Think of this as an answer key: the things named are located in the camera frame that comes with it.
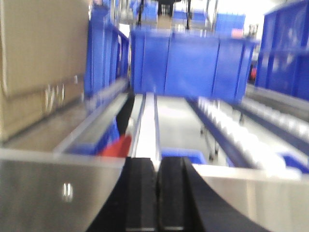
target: blue plastic crate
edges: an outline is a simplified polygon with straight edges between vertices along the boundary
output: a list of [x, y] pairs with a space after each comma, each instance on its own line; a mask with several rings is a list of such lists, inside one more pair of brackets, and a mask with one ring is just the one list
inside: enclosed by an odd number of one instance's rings
[[198, 150], [181, 149], [181, 148], [162, 148], [161, 155], [162, 155], [162, 158], [164, 157], [188, 157], [192, 163], [207, 164], [203, 153]]
[[105, 20], [108, 15], [109, 10], [103, 7], [95, 8], [91, 14], [84, 77], [84, 92], [87, 96], [109, 86], [118, 75], [127, 73], [129, 39]]
[[255, 43], [195, 33], [131, 33], [132, 84], [136, 93], [242, 99]]
[[173, 20], [186, 20], [187, 19], [187, 13], [184, 11], [174, 11], [173, 12]]
[[309, 167], [302, 164], [299, 160], [297, 160], [294, 156], [289, 153], [283, 153], [281, 156], [284, 158], [285, 164], [287, 167], [294, 167], [299, 169], [302, 173], [308, 174]]
[[265, 16], [255, 85], [309, 100], [309, 0]]
[[242, 14], [217, 14], [215, 32], [230, 36], [233, 29], [243, 29], [245, 18]]

